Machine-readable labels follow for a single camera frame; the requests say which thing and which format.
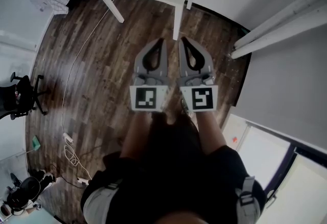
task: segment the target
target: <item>black chair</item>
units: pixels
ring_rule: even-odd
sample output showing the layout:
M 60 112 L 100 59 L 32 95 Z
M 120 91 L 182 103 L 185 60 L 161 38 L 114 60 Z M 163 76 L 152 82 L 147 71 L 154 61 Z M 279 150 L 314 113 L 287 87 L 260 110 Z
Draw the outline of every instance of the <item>black chair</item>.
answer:
M 29 111 L 36 109 L 34 103 L 36 103 L 41 113 L 46 115 L 47 112 L 42 110 L 38 96 L 51 93 L 51 91 L 48 89 L 47 91 L 37 92 L 40 79 L 43 79 L 43 75 L 37 76 L 33 89 L 28 76 L 17 77 L 16 73 L 13 72 L 10 82 L 19 80 L 18 84 L 9 87 L 0 87 L 0 119 L 7 115 L 10 115 L 12 120 L 17 117 L 26 116 L 29 114 Z

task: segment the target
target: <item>cord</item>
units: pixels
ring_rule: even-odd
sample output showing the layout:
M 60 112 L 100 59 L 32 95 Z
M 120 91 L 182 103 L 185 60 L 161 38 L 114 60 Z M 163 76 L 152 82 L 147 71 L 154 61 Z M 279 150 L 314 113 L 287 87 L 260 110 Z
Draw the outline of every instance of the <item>cord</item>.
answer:
M 69 71 L 69 74 L 68 74 L 68 78 L 67 78 L 67 82 L 66 82 L 66 86 L 65 86 L 65 90 L 63 92 L 63 99 L 62 99 L 62 106 L 61 106 L 61 126 L 62 126 L 62 131 L 63 133 L 65 132 L 65 129 L 64 129 L 64 126 L 63 126 L 63 105 L 64 105 L 64 102 L 65 102 L 65 96 L 66 96 L 66 90 L 67 90 L 67 86 L 68 86 L 68 82 L 69 82 L 69 78 L 71 77 L 71 73 L 72 73 L 72 70 L 73 70 L 73 66 L 78 58 L 78 56 L 80 55 L 81 51 L 83 50 L 86 42 L 89 40 L 89 38 L 91 37 L 91 35 L 93 34 L 93 32 L 95 31 L 95 29 L 98 27 L 99 23 L 102 21 L 102 19 L 105 17 L 105 15 L 107 14 L 107 12 L 109 11 L 109 9 L 104 13 L 104 15 L 101 17 L 100 21 L 97 23 L 96 27 L 94 27 L 94 29 L 92 30 L 92 32 L 90 33 L 90 35 L 87 37 L 87 39 L 85 40 L 85 42 L 83 43 L 81 49 L 79 50 L 79 52 L 77 53 L 73 63 L 72 63 L 72 66 L 71 66 L 71 69 Z M 66 158 L 70 161 L 70 163 L 76 167 L 78 165 L 80 165 L 83 169 L 85 169 L 85 171 L 87 172 L 89 178 L 92 180 L 90 174 L 88 173 L 87 169 L 84 168 L 84 166 L 80 163 L 80 160 L 79 158 L 77 157 L 74 149 L 67 143 L 67 140 L 65 139 L 65 142 L 66 142 L 66 145 L 64 146 L 64 152 L 65 152 L 65 156 Z
M 51 163 L 50 166 L 54 166 L 54 167 L 55 167 L 56 171 L 59 173 L 59 175 L 62 177 L 62 179 L 63 179 L 65 182 L 67 182 L 68 184 L 70 184 L 70 185 L 72 185 L 72 186 L 74 186 L 74 187 L 76 187 L 76 188 L 84 189 L 84 187 L 76 186 L 76 185 L 74 185 L 73 183 L 67 181 L 67 180 L 62 176 L 62 174 L 60 173 L 60 171 L 58 170 L 58 168 L 57 168 L 54 164 Z

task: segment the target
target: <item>wooden floor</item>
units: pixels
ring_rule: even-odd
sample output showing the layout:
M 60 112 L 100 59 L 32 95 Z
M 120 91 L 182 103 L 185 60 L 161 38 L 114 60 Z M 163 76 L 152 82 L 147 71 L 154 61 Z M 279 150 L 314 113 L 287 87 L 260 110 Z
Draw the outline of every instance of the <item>wooden floor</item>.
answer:
M 73 138 L 76 154 L 91 175 L 104 168 L 102 157 L 120 149 L 132 112 L 129 85 L 135 56 L 153 39 L 167 40 L 171 88 L 166 111 L 171 121 L 180 96 L 178 42 L 172 39 L 174 8 L 152 0 L 115 0 L 124 23 L 109 11 L 86 43 L 73 67 L 64 104 L 64 130 Z M 46 32 L 36 58 L 32 83 L 44 75 L 39 91 L 52 93 L 40 98 L 49 114 L 33 111 L 26 119 L 26 144 L 31 148 L 37 135 L 41 148 L 28 154 L 30 168 L 59 172 L 75 185 L 76 176 L 87 179 L 81 167 L 65 158 L 62 138 L 61 105 L 69 70 L 76 54 L 107 7 L 102 0 L 82 2 L 66 17 L 55 16 Z M 216 83 L 219 85 L 217 120 L 220 125 L 234 103 L 246 69 L 248 57 L 232 60 L 232 46 L 239 39 L 238 29 L 227 21 L 202 10 L 184 10 L 180 37 L 188 36 L 202 44 L 212 55 Z M 41 195 L 44 207 L 66 223 L 84 223 L 79 201 L 83 189 L 58 181 Z

